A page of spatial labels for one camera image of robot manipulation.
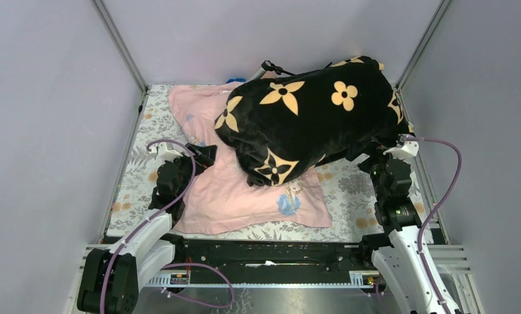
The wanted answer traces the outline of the pink pillow with princess print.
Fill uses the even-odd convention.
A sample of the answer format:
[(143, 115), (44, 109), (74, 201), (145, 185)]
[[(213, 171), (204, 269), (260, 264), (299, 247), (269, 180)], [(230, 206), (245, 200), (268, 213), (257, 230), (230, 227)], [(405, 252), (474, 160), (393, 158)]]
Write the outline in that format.
[(332, 219), (314, 169), (281, 186), (247, 184), (247, 175), (239, 167), (234, 150), (215, 133), (215, 119), (238, 85), (178, 85), (168, 93), (170, 111), (189, 143), (217, 146), (214, 164), (195, 177), (184, 196), (185, 209), (175, 230), (214, 235), (276, 221), (330, 227)]

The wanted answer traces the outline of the black blanket with yellow flowers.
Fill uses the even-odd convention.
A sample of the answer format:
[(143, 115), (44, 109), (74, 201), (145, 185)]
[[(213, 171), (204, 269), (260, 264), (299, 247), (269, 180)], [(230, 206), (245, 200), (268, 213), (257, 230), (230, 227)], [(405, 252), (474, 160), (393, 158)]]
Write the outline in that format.
[(260, 78), (230, 92), (215, 132), (247, 182), (279, 186), (310, 168), (353, 160), (371, 142), (413, 134), (382, 63), (355, 56), (290, 77)]

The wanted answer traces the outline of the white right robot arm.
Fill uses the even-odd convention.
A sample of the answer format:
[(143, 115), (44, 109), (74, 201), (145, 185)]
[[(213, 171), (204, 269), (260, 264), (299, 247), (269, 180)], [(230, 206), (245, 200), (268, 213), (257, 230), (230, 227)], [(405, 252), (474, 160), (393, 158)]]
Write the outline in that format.
[(377, 269), (401, 313), (461, 313), (423, 238), (424, 226), (409, 196), (410, 165), (388, 155), (369, 156), (359, 169), (370, 175), (380, 234), (363, 236), (359, 263)]

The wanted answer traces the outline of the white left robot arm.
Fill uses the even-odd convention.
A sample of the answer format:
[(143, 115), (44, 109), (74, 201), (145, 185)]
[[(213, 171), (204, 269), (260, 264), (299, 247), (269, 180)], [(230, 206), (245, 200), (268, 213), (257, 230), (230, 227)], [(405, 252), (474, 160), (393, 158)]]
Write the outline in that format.
[(158, 168), (149, 212), (137, 226), (105, 249), (86, 256), (76, 301), (85, 313), (132, 313), (141, 289), (164, 266), (190, 269), (183, 237), (170, 230), (181, 218), (183, 197), (196, 176), (214, 164), (217, 146), (181, 145), (173, 140), (147, 145), (163, 164)]

